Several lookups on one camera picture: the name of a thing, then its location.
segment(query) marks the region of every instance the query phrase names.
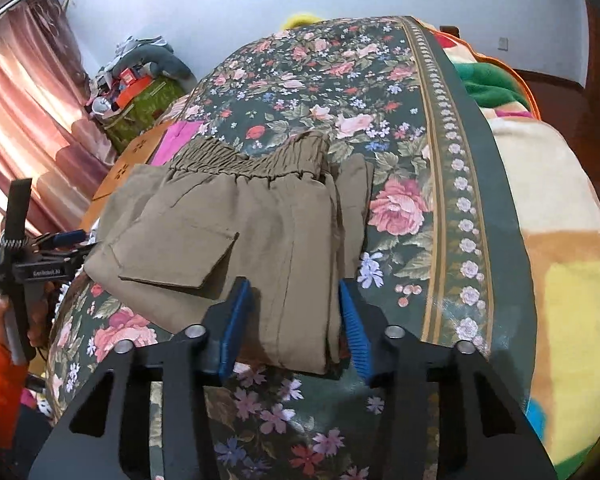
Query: metal screw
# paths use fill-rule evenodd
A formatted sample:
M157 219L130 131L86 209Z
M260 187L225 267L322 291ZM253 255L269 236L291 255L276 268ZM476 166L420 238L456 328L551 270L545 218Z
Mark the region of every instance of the metal screw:
M389 339L402 339L407 333L401 326L389 325L384 329L384 335Z
M186 327L184 333L187 337L195 339L197 337L202 337L203 335L205 335L206 328L202 325L190 325Z
M475 352L475 346L471 341L458 341L456 348L461 354L472 354Z
M131 339L123 339L122 341L118 341L116 345L113 347L113 351L116 354L126 354L134 347L134 342Z

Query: elastic waistband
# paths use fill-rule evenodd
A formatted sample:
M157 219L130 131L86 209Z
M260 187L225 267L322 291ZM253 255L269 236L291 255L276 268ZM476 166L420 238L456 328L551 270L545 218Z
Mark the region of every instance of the elastic waistband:
M169 168L269 179L291 173L311 173L318 178L327 168L329 146L326 134L311 131L292 137L275 152L250 157L215 137L195 137L173 157Z

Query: baseboard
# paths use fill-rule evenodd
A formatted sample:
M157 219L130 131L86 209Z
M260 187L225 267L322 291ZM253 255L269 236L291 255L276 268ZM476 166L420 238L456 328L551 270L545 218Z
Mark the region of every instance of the baseboard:
M518 74L520 74L520 77L527 82L537 81L541 83L548 83L550 85L569 88L571 90L575 90L576 92L584 94L584 87L577 81L572 81L571 79L565 79L556 75L543 74L541 72L533 72L531 70L515 70L516 72L518 72Z

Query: yellow object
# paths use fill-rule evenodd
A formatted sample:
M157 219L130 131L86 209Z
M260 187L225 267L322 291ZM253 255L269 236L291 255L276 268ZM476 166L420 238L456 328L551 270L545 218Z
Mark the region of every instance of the yellow object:
M545 278L554 388L554 464L600 436L600 261L553 264Z
M322 18L309 14L307 12L300 12L294 14L285 23L283 23L280 30L287 30L288 28L304 27L305 25L313 25L314 23L321 22Z

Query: khaki pants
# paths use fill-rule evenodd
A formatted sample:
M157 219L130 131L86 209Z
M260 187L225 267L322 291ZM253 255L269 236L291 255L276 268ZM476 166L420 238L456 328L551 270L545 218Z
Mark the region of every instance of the khaki pants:
M324 373L338 361L337 283L355 273L372 183L361 155L329 171L328 148L308 132L249 158L198 137L168 167L136 166L107 203L87 273L170 332L246 276L256 312L241 358Z

